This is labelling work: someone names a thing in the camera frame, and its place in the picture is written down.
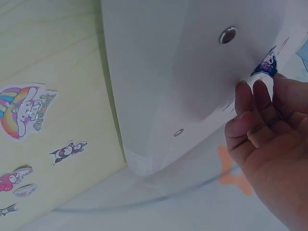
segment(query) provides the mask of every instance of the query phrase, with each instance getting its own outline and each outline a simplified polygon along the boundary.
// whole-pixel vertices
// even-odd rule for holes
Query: white appliance
[[[234,116],[226,105],[236,83],[285,39],[278,36],[285,8],[284,0],[102,1],[116,112],[133,171],[163,169]],[[236,36],[222,44],[229,27]]]

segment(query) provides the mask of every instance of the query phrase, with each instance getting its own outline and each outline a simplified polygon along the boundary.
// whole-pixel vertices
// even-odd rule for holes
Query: cartoon character sticker
[[[82,142],[82,141],[74,144],[73,141],[70,141],[63,148],[58,149],[52,153],[49,153],[50,155],[54,155],[53,165],[61,162],[62,160],[66,159],[69,156],[73,156],[77,153],[84,151],[84,146],[86,146],[87,144],[88,142]]]
[[[270,77],[274,77],[277,74],[277,60],[275,56],[274,49],[272,48],[267,56],[263,59],[260,65],[253,71],[250,75],[251,77],[260,73],[264,73]]]
[[[10,137],[20,140],[30,132],[39,132],[45,113],[56,91],[45,90],[44,84],[24,84],[0,91],[0,122]]]
[[[0,192],[8,192],[14,188],[14,185],[19,184],[24,176],[32,173],[31,167],[23,167],[15,170],[12,173],[6,173],[0,176]]]
[[[5,217],[7,214],[18,211],[18,208],[16,208],[17,204],[11,205],[9,207],[0,209],[0,217]]]
[[[31,196],[36,191],[37,188],[38,188],[38,186],[36,184],[29,184],[29,185],[23,186],[19,189],[16,189],[13,192],[13,195],[17,196],[17,197]]]

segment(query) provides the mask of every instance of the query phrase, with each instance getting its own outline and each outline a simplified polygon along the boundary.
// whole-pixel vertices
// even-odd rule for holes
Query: yellow surface
[[[0,88],[44,83],[57,90],[42,131],[22,141],[0,131],[0,175],[29,165],[14,189],[37,184],[29,197],[0,192],[1,230],[14,230],[121,169],[125,162],[103,77],[99,0],[0,0]],[[49,153],[69,141],[85,150],[52,166]]]

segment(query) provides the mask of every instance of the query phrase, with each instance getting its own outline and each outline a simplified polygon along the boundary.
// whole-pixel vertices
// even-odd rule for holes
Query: star sticker
[[[229,155],[227,148],[224,146],[218,146],[218,155],[221,161],[221,177],[219,182],[222,185],[236,185],[245,195],[251,196],[253,189],[249,182],[247,181],[243,172],[240,175],[230,172],[227,175],[223,173],[228,172],[233,167],[234,161]]]

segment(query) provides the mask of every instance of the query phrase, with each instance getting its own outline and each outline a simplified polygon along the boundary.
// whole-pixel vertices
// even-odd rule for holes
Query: finger
[[[247,135],[255,147],[267,143],[275,134],[266,126],[255,106],[251,89],[246,82],[240,82],[235,89],[235,111],[237,115],[250,111],[254,115],[254,122]]]
[[[264,123],[276,134],[284,134],[292,130],[291,126],[282,120],[271,102],[268,89],[262,80],[257,80],[253,86],[256,106]]]
[[[253,123],[253,114],[245,112],[229,121],[225,126],[228,153],[240,167],[244,166],[249,155],[256,149],[247,136]]]
[[[274,77],[274,91],[279,99],[291,109],[307,114],[308,83],[287,79],[281,74]]]
[[[293,129],[297,129],[301,134],[308,135],[306,114],[292,110],[284,104],[276,94],[273,95],[273,104],[283,120],[290,124]]]

